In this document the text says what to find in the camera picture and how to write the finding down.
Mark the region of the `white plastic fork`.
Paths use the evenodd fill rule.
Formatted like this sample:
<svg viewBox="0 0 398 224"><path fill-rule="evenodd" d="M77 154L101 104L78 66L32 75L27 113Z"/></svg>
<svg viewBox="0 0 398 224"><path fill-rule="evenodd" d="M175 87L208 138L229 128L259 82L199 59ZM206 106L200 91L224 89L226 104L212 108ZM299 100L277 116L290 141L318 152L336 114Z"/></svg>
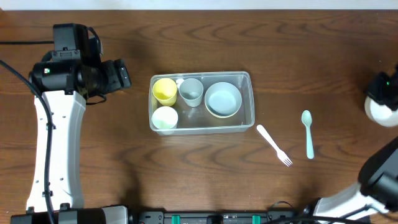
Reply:
<svg viewBox="0 0 398 224"><path fill-rule="evenodd" d="M275 141L272 139L271 135L267 132L267 130L264 128L263 125L258 124L256 126L257 131L260 133L260 135L274 148L276 151L278 159L283 162L286 166L291 166L293 163L289 159L289 157L286 155L286 153L279 148L279 146L275 143Z"/></svg>

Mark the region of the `grey plastic cup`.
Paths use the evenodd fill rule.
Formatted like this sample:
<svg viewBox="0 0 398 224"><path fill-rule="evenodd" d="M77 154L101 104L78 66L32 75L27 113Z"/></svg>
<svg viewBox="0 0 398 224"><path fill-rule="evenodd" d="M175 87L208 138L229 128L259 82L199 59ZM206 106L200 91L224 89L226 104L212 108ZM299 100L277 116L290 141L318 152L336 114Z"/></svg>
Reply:
<svg viewBox="0 0 398 224"><path fill-rule="evenodd" d="M203 98L203 92L203 84L195 78L184 80L179 87L180 96L190 107L197 107L200 105Z"/></svg>

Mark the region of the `light blue plastic bowl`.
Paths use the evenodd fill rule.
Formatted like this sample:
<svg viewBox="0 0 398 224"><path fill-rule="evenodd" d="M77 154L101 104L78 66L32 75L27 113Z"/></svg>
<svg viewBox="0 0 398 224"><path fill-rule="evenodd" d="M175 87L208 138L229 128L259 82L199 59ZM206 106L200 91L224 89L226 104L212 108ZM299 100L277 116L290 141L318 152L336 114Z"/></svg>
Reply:
<svg viewBox="0 0 398 224"><path fill-rule="evenodd" d="M206 105L237 105L241 107L243 98L237 87L228 82L218 82L205 93Z"/></svg>

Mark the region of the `pale green plastic spoon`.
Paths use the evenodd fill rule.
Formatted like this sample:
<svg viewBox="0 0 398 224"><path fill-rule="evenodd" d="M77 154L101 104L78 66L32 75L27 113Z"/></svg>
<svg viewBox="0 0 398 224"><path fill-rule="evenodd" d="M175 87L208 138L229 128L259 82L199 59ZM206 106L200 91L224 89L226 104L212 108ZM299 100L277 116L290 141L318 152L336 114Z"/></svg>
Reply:
<svg viewBox="0 0 398 224"><path fill-rule="evenodd" d="M305 126L306 131L306 153L308 159L313 159L315 157L313 149L313 141L310 127L312 125L312 115L309 110L305 110L301 117L302 123Z"/></svg>

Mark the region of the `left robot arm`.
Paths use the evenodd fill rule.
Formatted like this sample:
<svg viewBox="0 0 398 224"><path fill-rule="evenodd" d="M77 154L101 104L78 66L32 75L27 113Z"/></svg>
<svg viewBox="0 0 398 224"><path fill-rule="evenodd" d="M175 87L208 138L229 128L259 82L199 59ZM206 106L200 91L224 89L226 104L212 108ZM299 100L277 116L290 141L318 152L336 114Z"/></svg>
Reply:
<svg viewBox="0 0 398 224"><path fill-rule="evenodd" d="M90 98L131 86L121 59L102 61L100 38L81 24L56 24L54 49L25 84L34 94L37 152L26 213L12 223L130 223L124 205L85 208L80 184L80 131Z"/></svg>

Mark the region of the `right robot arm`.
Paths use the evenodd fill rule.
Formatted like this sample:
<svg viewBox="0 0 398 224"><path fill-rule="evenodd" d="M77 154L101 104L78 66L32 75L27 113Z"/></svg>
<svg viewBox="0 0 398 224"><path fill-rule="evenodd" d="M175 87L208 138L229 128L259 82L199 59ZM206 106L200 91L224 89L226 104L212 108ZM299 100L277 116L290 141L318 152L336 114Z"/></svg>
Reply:
<svg viewBox="0 0 398 224"><path fill-rule="evenodd" d="M397 72L379 73L368 85L364 108L371 121L397 127ZM324 217L318 223L358 221L375 213L397 211L397 138L371 156L362 166L357 183L320 198L308 212Z"/></svg>

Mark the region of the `white plastic cup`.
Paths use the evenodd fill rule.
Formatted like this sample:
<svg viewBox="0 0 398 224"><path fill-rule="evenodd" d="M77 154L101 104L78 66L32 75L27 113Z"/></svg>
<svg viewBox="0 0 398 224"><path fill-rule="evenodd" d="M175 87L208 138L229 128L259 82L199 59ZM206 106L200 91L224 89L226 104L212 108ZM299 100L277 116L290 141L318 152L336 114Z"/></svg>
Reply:
<svg viewBox="0 0 398 224"><path fill-rule="evenodd" d="M162 106L152 114L152 123L157 129L175 129L178 123L178 113L172 107Z"/></svg>

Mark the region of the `yellow plastic bowl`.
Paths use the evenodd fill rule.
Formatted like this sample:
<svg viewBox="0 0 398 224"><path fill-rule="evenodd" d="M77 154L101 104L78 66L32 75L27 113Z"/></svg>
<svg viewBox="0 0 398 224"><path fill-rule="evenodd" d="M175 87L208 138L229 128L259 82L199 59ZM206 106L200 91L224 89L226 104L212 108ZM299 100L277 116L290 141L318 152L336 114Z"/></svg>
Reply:
<svg viewBox="0 0 398 224"><path fill-rule="evenodd" d="M232 117L240 110L240 107L237 105L206 105L206 108L217 118Z"/></svg>

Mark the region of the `white plastic bowl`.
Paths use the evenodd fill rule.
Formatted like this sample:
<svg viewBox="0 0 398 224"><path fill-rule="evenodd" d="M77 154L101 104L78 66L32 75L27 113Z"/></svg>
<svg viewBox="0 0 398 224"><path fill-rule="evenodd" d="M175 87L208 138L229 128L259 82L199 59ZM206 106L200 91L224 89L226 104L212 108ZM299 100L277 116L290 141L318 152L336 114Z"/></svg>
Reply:
<svg viewBox="0 0 398 224"><path fill-rule="evenodd" d="M392 111L386 105L379 105L370 97L366 97L364 109L368 118L385 127L398 125L397 110Z"/></svg>

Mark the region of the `yellow plastic cup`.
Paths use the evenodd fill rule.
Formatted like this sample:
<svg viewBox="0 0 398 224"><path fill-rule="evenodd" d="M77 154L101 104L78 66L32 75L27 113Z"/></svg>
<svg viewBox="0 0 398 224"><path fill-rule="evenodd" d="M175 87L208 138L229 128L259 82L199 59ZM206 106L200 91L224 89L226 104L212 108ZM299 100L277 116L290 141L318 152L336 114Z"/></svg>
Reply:
<svg viewBox="0 0 398 224"><path fill-rule="evenodd" d="M163 106L172 106L177 100L177 84L170 78L161 78L154 83L152 93Z"/></svg>

